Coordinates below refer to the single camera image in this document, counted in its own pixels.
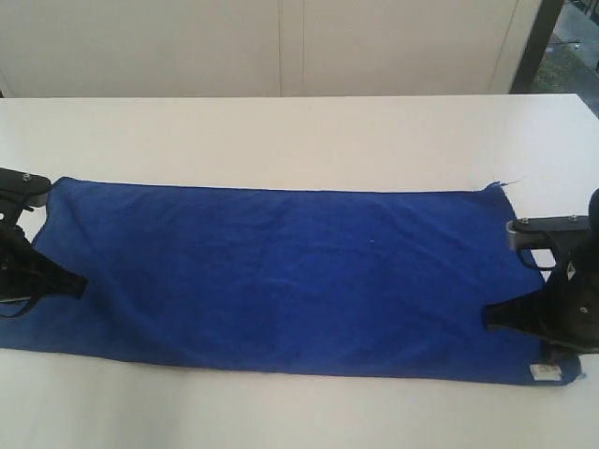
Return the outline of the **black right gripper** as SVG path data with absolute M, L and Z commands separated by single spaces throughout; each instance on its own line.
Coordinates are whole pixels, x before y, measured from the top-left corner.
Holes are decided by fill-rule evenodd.
M 485 305 L 487 331 L 510 329 L 548 335 L 542 355 L 593 355 L 598 352 L 598 244 L 583 242 L 556 260 L 544 287 L 548 295 L 531 292 Z

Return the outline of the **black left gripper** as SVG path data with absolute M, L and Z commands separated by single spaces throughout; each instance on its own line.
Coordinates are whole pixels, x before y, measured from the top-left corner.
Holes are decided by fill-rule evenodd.
M 88 279 L 33 252 L 18 225 L 21 215 L 22 210 L 1 211 L 1 303 L 23 303 L 35 294 L 81 298 Z

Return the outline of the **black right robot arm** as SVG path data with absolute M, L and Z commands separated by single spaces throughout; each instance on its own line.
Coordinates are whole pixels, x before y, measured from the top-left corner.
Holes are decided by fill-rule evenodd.
M 548 278 L 529 294 L 484 306 L 484 328 L 539 338 L 551 363 L 568 355 L 596 355 L 598 193 L 586 215 L 520 218 L 506 224 L 506 235 L 520 263 Z

